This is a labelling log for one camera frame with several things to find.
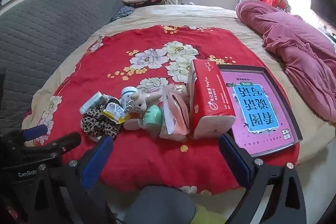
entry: metal screw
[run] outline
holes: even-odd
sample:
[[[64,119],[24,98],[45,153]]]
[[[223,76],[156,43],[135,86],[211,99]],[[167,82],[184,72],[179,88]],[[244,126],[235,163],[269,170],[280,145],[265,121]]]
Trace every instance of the metal screw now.
[[[44,169],[45,169],[45,164],[41,164],[41,165],[39,166],[39,170],[42,171],[42,170],[44,170]]]
[[[69,166],[71,166],[71,167],[75,167],[75,166],[77,165],[77,163],[78,163],[78,161],[76,161],[76,160],[71,160],[71,161],[69,162]]]
[[[286,164],[286,166],[287,166],[289,169],[294,169],[294,164],[291,163],[291,162],[288,162],[288,163]]]
[[[264,161],[263,161],[262,159],[255,159],[255,160],[254,160],[254,163],[255,163],[256,165],[258,165],[258,166],[261,166],[261,165],[264,164]]]

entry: black television screen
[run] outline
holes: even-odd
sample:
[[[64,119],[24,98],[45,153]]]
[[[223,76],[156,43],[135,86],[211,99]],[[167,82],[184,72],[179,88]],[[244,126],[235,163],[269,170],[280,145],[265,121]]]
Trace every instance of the black television screen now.
[[[336,27],[336,5],[333,0],[311,0],[310,9]]]

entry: red floral blanket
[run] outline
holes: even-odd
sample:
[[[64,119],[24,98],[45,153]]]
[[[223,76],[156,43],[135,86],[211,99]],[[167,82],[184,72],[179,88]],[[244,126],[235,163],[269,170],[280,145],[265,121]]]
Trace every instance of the red floral blanket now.
[[[154,26],[102,37],[91,46],[62,83],[40,124],[48,134],[37,145],[78,131],[82,143],[64,155],[64,162],[80,158],[95,143],[80,128],[79,108],[98,90],[120,98],[125,86],[145,92],[168,83],[186,83],[192,59],[218,64],[265,66],[231,32],[218,28]],[[269,155],[269,164],[295,163],[299,145]],[[157,138],[144,131],[121,129],[101,174],[103,182],[130,191],[149,184],[165,184],[186,193],[217,194],[238,187],[221,156],[216,139],[184,143]]]

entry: gray headboard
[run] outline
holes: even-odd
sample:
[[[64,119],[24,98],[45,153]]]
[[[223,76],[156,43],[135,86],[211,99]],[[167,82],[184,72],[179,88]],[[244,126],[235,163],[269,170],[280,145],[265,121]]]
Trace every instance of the gray headboard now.
[[[0,69],[6,69],[1,133],[21,128],[34,93],[122,0],[25,0],[0,16]]]

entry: bed sheet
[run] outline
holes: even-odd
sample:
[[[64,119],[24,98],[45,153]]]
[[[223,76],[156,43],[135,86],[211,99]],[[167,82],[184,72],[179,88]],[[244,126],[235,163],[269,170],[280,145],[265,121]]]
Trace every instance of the bed sheet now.
[[[47,80],[43,88],[33,96],[32,114],[25,118],[22,128],[30,128],[38,124],[54,92],[71,74],[87,49],[101,36],[112,36],[126,30],[142,29],[159,24],[177,27],[185,25],[218,27],[229,30],[266,64],[284,88],[303,135],[298,164],[313,157],[335,137],[334,125],[322,120],[310,110],[283,72],[281,61],[262,48],[263,39],[239,20],[235,11],[197,5],[143,7],[136,9],[128,17],[102,27],[76,49]]]

